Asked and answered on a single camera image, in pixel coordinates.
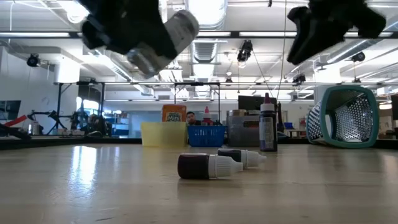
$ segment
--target metal container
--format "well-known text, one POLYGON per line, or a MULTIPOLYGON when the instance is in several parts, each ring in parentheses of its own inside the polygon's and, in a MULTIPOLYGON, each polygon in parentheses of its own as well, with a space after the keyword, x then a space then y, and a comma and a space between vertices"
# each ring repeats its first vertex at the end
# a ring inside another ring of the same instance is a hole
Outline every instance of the metal container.
POLYGON ((227 111, 226 115, 227 115, 227 117, 228 116, 244 116, 244 115, 246 115, 246 110, 230 110, 230 111, 227 111))
POLYGON ((37 121, 32 121, 29 125, 28 133, 31 135, 39 135, 40 134, 40 125, 37 121))
POLYGON ((259 116, 260 111, 259 110, 248 110, 248 115, 249 116, 259 116))
POLYGON ((230 116, 227 124, 230 147, 259 147, 258 116, 230 116))

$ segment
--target yellow container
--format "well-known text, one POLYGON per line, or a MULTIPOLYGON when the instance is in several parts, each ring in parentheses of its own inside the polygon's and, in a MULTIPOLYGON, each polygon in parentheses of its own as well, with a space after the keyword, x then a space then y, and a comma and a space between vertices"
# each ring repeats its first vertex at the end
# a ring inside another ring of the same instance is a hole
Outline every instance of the yellow container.
POLYGON ((185 147, 187 124, 185 122, 142 122, 141 138, 144 147, 185 147))

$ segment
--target white pillar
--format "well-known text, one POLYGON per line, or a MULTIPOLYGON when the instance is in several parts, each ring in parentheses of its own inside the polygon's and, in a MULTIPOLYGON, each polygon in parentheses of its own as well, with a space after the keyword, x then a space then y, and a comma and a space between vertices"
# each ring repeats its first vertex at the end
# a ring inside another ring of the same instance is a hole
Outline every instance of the white pillar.
MULTIPOLYGON (((328 65, 324 67, 325 70, 314 70, 313 80, 317 83, 340 83, 340 68, 336 65, 328 65)), ((313 89, 314 103, 317 104, 322 100, 326 90, 333 85, 322 85, 316 86, 313 89)), ((330 117, 326 115, 326 126, 328 128, 329 135, 331 135, 331 122, 330 117)))
MULTIPOLYGON (((80 65, 69 58, 64 58, 60 64, 55 65, 55 82, 59 83, 75 83, 80 78, 80 65)), ((62 90, 65 90, 61 95, 60 114, 71 115, 76 111, 76 98, 78 96, 79 87, 76 85, 68 86, 64 84, 62 90)), ((60 119, 62 124, 68 129, 70 122, 66 118, 60 119)))

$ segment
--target mesh basket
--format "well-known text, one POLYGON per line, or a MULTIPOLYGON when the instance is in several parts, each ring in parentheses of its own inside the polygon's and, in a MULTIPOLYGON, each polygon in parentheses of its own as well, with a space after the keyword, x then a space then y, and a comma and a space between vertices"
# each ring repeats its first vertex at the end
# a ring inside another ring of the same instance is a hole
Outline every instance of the mesh basket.
POLYGON ((311 143, 371 147, 378 132, 376 99, 372 91, 360 86, 329 87, 307 116, 307 137, 311 143))
POLYGON ((192 147, 221 147, 226 126, 188 126, 189 145, 192 147))

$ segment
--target orange box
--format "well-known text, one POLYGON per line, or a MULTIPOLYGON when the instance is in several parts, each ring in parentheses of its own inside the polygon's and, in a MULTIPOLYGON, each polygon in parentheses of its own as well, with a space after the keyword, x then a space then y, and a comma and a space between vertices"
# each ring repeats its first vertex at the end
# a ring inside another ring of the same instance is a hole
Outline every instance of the orange box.
POLYGON ((163 105, 162 108, 163 122, 186 122, 187 106, 185 105, 163 105))

